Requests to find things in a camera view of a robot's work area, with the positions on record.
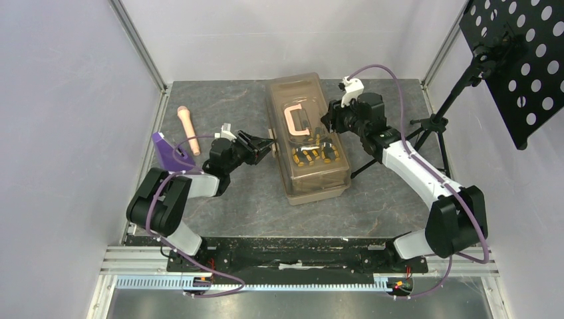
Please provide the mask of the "beige translucent tool box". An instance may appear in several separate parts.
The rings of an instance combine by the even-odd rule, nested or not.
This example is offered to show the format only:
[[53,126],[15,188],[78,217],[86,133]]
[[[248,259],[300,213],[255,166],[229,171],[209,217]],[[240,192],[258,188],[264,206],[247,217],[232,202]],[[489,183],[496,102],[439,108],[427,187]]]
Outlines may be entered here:
[[[290,205],[338,197],[351,185],[351,167],[341,140],[321,122],[327,113],[327,102],[319,75],[312,72],[268,80],[265,104],[269,133],[275,140],[275,157]],[[310,150],[316,140],[335,144],[340,161],[298,167],[292,149]]]

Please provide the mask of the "thin black-yellow screwdriver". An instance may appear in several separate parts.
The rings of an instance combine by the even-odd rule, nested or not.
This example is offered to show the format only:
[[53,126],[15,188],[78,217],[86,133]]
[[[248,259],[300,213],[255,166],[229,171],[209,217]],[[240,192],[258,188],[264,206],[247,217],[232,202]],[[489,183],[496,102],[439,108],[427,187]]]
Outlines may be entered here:
[[317,160],[321,157],[321,142],[316,140],[315,143],[311,146],[311,153],[312,157]]

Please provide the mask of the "black-yellow screwdriver cluster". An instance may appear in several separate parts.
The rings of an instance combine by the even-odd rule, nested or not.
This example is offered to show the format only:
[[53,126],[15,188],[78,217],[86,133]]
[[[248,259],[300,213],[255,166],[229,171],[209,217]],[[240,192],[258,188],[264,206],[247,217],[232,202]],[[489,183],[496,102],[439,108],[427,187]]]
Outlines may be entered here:
[[315,155],[311,152],[311,150],[301,150],[299,154],[301,155],[304,164],[307,165],[315,164]]
[[324,142],[321,147],[321,157],[324,163],[331,163],[334,158],[334,151],[332,143]]

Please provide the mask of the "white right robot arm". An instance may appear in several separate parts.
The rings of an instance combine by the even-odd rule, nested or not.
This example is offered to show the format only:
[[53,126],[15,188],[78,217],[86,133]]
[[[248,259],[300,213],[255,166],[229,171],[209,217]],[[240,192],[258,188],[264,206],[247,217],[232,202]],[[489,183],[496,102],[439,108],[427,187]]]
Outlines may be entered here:
[[385,265],[401,271],[419,256],[463,256],[480,244],[489,260],[488,225],[483,192],[464,187],[426,161],[395,128],[386,123],[382,96],[362,93],[348,105],[329,102],[321,122],[332,132],[357,135],[374,161],[400,176],[425,202],[430,213],[425,228],[394,238],[384,253]]

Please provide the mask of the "large black-yellow Phillips screwdriver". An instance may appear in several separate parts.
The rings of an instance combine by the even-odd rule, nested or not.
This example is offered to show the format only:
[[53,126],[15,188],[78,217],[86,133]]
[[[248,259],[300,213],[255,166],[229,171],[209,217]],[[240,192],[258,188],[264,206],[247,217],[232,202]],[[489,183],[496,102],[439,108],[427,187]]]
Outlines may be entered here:
[[301,148],[292,149],[292,158],[298,167],[303,167],[309,162],[307,155],[303,153]]

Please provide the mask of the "small black-yellow screwdriver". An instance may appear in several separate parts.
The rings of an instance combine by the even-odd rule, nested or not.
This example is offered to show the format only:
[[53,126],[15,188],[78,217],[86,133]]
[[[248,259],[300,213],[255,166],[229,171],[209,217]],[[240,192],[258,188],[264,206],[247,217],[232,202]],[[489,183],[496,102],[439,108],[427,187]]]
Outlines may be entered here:
[[332,161],[340,161],[341,160],[341,156],[339,153],[339,149],[336,147],[335,144],[330,144],[330,151],[329,151],[329,158]]

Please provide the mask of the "black-yellow screwdriver front cluster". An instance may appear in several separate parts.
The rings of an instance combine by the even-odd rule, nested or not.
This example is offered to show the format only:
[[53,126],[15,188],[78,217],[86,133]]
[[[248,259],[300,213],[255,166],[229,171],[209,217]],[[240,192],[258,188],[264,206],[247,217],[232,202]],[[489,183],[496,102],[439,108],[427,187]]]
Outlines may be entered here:
[[332,143],[324,142],[321,147],[321,157],[324,163],[331,163],[334,158],[334,151]]

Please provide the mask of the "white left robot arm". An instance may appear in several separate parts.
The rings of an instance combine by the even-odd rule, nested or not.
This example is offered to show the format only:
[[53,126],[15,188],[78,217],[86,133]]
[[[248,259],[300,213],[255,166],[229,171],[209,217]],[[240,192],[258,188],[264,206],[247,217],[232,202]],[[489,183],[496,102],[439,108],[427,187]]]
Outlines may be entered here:
[[127,220],[163,240],[177,253],[184,253],[183,262],[192,271],[205,269],[209,255],[200,248],[204,240],[183,221],[187,201],[223,195],[230,174],[242,164],[257,165],[271,152],[274,143],[271,138],[252,136],[242,130],[236,134],[216,133],[203,167],[150,169],[128,204]]

